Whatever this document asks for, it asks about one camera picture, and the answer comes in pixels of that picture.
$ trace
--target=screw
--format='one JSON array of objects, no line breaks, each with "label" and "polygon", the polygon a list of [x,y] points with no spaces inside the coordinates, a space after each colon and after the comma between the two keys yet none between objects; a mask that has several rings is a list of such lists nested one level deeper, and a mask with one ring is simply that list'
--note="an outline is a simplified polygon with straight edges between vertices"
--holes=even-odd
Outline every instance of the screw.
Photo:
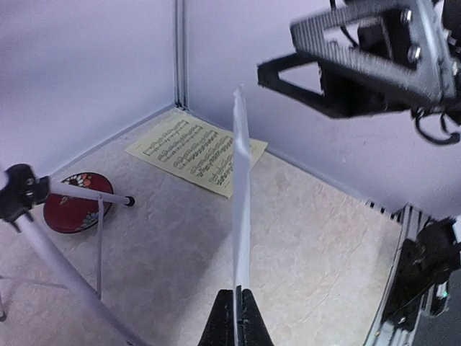
[{"label": "screw", "polygon": [[406,9],[405,11],[402,11],[402,14],[400,15],[400,22],[402,24],[408,24],[411,22],[411,18],[413,16],[413,13],[409,9]]},{"label": "screw", "polygon": [[408,49],[408,62],[416,63],[421,58],[421,47],[417,45],[412,45]]}]

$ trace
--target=red plate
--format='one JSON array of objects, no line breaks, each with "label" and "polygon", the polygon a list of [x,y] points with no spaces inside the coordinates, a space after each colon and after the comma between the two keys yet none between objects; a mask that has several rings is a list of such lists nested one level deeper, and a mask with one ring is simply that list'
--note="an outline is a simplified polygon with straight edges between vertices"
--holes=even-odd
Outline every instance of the red plate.
[{"label": "red plate", "polygon": [[[62,182],[86,189],[114,193],[110,181],[97,173],[78,173],[65,178]],[[104,202],[104,215],[110,207],[112,203]],[[56,232],[78,233],[98,223],[98,202],[50,194],[43,208],[43,217],[46,224]]]}]

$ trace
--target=marbled surface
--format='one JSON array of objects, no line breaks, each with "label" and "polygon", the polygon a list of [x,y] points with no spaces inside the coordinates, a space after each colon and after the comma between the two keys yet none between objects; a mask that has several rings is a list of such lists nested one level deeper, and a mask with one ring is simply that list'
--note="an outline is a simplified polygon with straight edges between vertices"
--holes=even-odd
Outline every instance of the marbled surface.
[{"label": "marbled surface", "polygon": [[[98,172],[136,205],[108,214],[103,301],[152,345],[195,346],[216,293],[231,287],[232,203],[124,152],[158,118],[108,143],[61,179]],[[400,227],[264,154],[251,173],[251,287],[275,345],[361,345],[380,303]],[[42,208],[34,214],[42,220]],[[26,239],[0,225],[0,274],[53,280]],[[48,233],[91,284],[95,229]],[[124,345],[66,290],[0,281],[0,345]]]}]

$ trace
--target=sheet music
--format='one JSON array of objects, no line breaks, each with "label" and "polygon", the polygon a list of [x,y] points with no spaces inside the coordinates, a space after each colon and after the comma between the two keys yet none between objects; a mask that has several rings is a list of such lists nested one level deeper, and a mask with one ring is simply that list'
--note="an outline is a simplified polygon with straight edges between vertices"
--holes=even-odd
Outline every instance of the sheet music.
[{"label": "sheet music", "polygon": [[250,140],[243,90],[235,94],[233,108],[233,321],[234,342],[238,343],[239,293],[250,286]]},{"label": "sheet music", "polygon": [[[251,166],[266,146],[265,142],[250,140]],[[220,195],[232,195],[232,132],[186,112],[172,110],[170,116],[125,151]]]}]

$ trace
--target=white wall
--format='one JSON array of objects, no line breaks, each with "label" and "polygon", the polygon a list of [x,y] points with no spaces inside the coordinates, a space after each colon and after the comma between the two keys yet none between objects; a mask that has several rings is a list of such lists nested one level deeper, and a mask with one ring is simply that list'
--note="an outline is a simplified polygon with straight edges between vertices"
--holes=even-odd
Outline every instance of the white wall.
[{"label": "white wall", "polygon": [[[461,144],[428,144],[408,113],[329,120],[256,85],[258,63],[293,52],[290,22],[327,8],[327,0],[188,1],[189,106],[230,128],[233,91],[244,83],[251,135],[279,155],[395,210],[411,202],[436,216],[461,213]],[[316,67],[288,76],[319,87]]]},{"label": "white wall", "polygon": [[174,102],[172,0],[0,1],[0,159],[49,174]]}]

